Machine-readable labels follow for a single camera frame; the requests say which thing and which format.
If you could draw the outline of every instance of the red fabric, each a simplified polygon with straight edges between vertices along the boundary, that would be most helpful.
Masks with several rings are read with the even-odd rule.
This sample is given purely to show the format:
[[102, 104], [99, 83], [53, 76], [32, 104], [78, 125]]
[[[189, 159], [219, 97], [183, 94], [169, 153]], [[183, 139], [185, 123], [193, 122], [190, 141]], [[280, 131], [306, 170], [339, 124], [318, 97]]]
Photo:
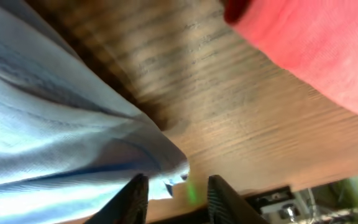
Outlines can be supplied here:
[[358, 114], [358, 0], [231, 0], [225, 19], [277, 65]]

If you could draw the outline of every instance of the wooden surface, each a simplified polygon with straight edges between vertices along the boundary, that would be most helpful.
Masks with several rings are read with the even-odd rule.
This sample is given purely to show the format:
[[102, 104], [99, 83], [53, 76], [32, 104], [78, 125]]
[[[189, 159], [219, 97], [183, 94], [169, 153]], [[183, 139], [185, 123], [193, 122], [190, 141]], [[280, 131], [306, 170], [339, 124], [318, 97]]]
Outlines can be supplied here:
[[144, 110], [191, 164], [148, 221], [205, 203], [207, 177], [241, 194], [358, 174], [358, 116], [276, 67], [213, 0], [34, 0], [30, 4], [106, 83]]

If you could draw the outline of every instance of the blue cloth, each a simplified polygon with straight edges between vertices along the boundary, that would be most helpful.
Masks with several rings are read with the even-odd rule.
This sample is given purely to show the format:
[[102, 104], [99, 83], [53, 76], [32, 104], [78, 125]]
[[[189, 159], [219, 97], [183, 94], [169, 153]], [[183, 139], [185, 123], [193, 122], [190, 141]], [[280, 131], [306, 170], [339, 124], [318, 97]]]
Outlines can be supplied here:
[[0, 223], [97, 212], [136, 174], [169, 198], [185, 155], [22, 1], [0, 1]]

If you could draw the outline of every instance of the wooden table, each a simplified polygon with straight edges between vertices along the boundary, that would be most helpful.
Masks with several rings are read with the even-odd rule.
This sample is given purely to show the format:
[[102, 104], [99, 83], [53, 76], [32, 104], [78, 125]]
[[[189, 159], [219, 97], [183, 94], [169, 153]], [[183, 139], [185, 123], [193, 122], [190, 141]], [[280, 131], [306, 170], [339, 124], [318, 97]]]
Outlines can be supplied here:
[[275, 66], [213, 0], [33, 0], [106, 83], [144, 110], [191, 164], [188, 187], [148, 221], [205, 203], [209, 175], [241, 194], [358, 174], [358, 116]]

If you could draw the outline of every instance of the cloth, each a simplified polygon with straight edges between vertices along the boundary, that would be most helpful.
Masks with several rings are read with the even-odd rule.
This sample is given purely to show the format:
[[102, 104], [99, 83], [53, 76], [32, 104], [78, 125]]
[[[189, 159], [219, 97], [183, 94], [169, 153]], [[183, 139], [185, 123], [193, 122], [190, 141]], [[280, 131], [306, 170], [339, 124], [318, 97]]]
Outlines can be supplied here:
[[185, 155], [22, 1], [0, 1], [0, 223], [58, 223], [103, 207], [136, 174], [149, 199]]
[[358, 1], [228, 0], [225, 19], [274, 63], [358, 114]]

